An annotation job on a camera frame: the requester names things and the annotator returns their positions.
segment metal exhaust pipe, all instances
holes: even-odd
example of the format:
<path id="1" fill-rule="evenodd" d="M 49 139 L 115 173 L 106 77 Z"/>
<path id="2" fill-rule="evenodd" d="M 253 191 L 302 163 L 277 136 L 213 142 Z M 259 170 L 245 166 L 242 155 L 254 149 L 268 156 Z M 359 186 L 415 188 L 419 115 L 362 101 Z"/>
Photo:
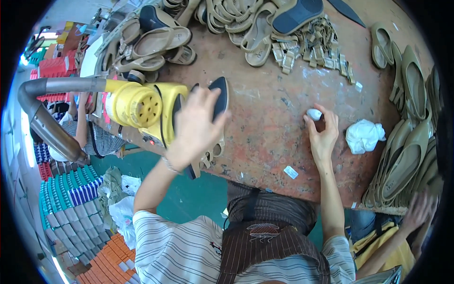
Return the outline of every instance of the metal exhaust pipe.
<path id="1" fill-rule="evenodd" d="M 106 83 L 106 79 L 77 77 L 30 80 L 19 87 L 17 98 L 29 117 L 31 128 L 47 145 L 68 161 L 84 161 L 87 154 L 82 151 L 79 143 L 61 127 L 36 97 L 66 92 L 104 92 Z"/>

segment bracelet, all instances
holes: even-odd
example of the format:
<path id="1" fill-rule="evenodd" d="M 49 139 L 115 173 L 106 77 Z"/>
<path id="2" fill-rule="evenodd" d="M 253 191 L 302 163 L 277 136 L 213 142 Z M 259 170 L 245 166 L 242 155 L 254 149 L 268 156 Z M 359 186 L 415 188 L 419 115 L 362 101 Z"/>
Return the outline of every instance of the bracelet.
<path id="1" fill-rule="evenodd" d="M 168 159 L 166 159 L 166 157 L 161 156 L 161 159 L 163 159 L 163 161 L 164 161 L 164 163 L 166 164 L 166 167 L 167 167 L 168 170 L 170 170 L 171 172 L 177 173 L 177 174 L 181 174 L 179 171 L 177 171 L 177 170 L 172 166 L 172 164 L 169 162 Z"/>

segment woman's hand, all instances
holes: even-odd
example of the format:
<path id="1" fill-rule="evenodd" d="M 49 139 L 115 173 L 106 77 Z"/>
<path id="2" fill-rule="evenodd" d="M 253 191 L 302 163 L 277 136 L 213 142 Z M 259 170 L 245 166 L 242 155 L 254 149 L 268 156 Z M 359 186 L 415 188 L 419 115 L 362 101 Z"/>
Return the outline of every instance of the woman's hand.
<path id="1" fill-rule="evenodd" d="M 429 218 L 433 218 L 437 208 L 437 199 L 430 196 L 428 190 L 416 193 L 411 199 L 407 213 L 402 220 L 399 231 L 404 231 L 408 236 L 411 232 L 419 228 Z"/>
<path id="2" fill-rule="evenodd" d="M 314 121 L 307 115 L 303 118 L 309 126 L 309 140 L 311 141 L 311 151 L 317 168 L 331 167 L 331 153 L 334 149 L 337 136 L 339 136 L 338 124 L 339 117 L 332 111 L 325 109 L 323 106 L 314 104 L 314 107 L 321 111 L 325 120 L 325 130 L 318 132 Z"/>
<path id="3" fill-rule="evenodd" d="M 176 137 L 166 153 L 166 158 L 176 170 L 181 171 L 195 159 L 201 158 L 202 153 L 214 147 L 219 139 L 231 116 L 226 111 L 213 122 L 214 105 L 220 93 L 220 89 L 210 91 L 197 88 L 176 114 Z"/>

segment worker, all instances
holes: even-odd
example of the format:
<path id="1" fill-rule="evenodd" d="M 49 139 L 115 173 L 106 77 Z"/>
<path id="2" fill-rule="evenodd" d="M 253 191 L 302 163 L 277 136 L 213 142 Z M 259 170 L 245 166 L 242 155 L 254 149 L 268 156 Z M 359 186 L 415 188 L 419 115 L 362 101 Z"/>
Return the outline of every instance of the worker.
<path id="1" fill-rule="evenodd" d="M 351 283 L 355 267 L 344 233 L 344 209 L 331 153 L 338 117 L 321 105 L 326 128 L 304 116 L 321 179 L 323 249 L 308 239 L 317 220 L 308 201 L 228 181 L 229 226 L 206 216 L 176 224 L 157 214 L 172 180 L 214 145 L 230 112 L 212 122 L 219 89 L 198 88 L 176 115 L 176 138 L 134 199 L 135 268 L 142 283 Z"/>
<path id="2" fill-rule="evenodd" d="M 351 240 L 358 269 L 356 279 L 397 265 L 402 266 L 401 278 L 405 278 L 421 256 L 437 203 L 438 200 L 430 196 L 427 190 L 415 194 L 401 226 L 396 216 L 376 214 L 369 210 L 351 210 Z M 410 247 L 409 235 L 418 228 L 419 232 Z"/>
<path id="3" fill-rule="evenodd" d="M 74 93 L 69 94 L 69 108 L 61 119 L 60 125 L 77 140 L 82 150 L 88 155 L 96 155 L 100 158 L 108 154 L 119 156 L 119 151 L 126 141 L 88 121 L 86 104 L 89 93 L 80 93 L 79 108 L 76 106 L 74 95 Z M 52 147 L 49 147 L 49 154 L 56 161 L 67 160 Z"/>

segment white wall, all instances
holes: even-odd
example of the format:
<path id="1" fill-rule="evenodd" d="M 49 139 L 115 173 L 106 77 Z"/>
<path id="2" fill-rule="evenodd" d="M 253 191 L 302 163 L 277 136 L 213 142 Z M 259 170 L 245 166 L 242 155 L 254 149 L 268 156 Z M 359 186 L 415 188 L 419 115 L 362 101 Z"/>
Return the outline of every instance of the white wall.
<path id="1" fill-rule="evenodd" d="M 55 27 L 61 25 L 61 23 L 64 24 L 66 21 L 89 24 L 99 8 L 103 9 L 102 15 L 106 13 L 108 8 L 112 8 L 114 5 L 112 1 L 115 0 L 57 0 L 47 11 L 37 29 L 39 30 L 41 26 L 50 25 L 51 31 L 55 32 Z"/>
<path id="2" fill-rule="evenodd" d="M 33 168 L 29 166 L 21 129 L 21 107 L 17 101 L 17 90 L 22 82 L 30 79 L 32 68 L 27 66 L 24 72 L 15 74 L 1 119 L 1 170 L 8 185 L 8 196 L 2 198 L 7 198 L 10 202 L 22 242 L 27 246 L 35 265 L 49 283 L 63 283 L 52 262 L 50 246 L 40 220 L 38 197 L 41 177 L 37 165 Z M 47 258 L 40 261 L 37 254 L 43 252 Z"/>

